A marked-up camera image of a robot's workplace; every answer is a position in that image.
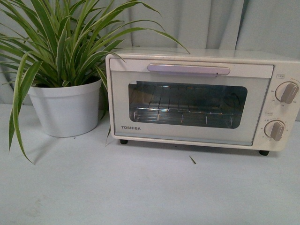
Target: glass window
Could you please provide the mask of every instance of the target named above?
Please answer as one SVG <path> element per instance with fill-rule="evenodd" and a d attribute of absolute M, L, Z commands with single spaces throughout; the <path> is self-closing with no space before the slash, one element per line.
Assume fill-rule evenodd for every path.
<path fill-rule="evenodd" d="M 245 87 L 135 82 L 129 84 L 129 116 L 141 123 L 235 129 L 246 96 Z"/>

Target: white flower pot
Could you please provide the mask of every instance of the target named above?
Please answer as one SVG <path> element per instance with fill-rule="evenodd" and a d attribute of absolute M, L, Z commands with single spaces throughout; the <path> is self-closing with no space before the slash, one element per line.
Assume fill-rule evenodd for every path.
<path fill-rule="evenodd" d="M 44 132 L 55 137 L 71 137 L 95 128 L 100 86 L 101 80 L 75 87 L 31 87 L 28 94 Z"/>

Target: temperature knob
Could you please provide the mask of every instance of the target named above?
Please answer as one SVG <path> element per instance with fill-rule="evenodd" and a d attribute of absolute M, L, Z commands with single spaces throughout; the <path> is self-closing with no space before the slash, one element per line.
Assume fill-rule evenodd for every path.
<path fill-rule="evenodd" d="M 285 125 L 283 122 L 281 122 L 279 120 L 271 121 L 264 128 L 265 134 L 268 137 L 273 138 L 277 142 L 280 141 L 284 130 L 285 130 Z"/>
<path fill-rule="evenodd" d="M 299 91 L 299 87 L 293 82 L 285 82 L 278 86 L 275 92 L 276 98 L 287 104 L 292 103 Z"/>

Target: oven top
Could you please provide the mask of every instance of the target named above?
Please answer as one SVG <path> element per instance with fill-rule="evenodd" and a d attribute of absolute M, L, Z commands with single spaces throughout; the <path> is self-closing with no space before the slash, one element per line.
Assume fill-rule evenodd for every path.
<path fill-rule="evenodd" d="M 190 54 L 183 48 L 158 48 L 158 47 L 130 47 L 117 51 L 117 54 L 128 55 L 128 58 L 136 58 L 142 55 L 143 58 L 157 57 L 178 57 L 178 58 L 236 58 L 236 59 L 254 59 L 254 60 L 283 60 L 283 61 L 299 61 L 298 59 L 286 56 L 276 55 L 269 52 L 261 51 L 244 51 L 244 50 L 223 50 L 223 49 L 188 49 Z"/>

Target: oven foot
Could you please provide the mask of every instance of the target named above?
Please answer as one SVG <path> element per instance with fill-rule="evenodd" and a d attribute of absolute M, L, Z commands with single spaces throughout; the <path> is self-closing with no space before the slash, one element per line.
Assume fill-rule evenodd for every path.
<path fill-rule="evenodd" d="M 263 150 L 260 150 L 259 151 L 259 154 L 261 154 L 262 156 L 267 156 L 269 154 L 270 151 L 263 151 Z"/>
<path fill-rule="evenodd" d="M 121 144 L 127 144 L 127 143 L 128 143 L 128 140 L 120 139 L 120 143 L 121 143 Z"/>

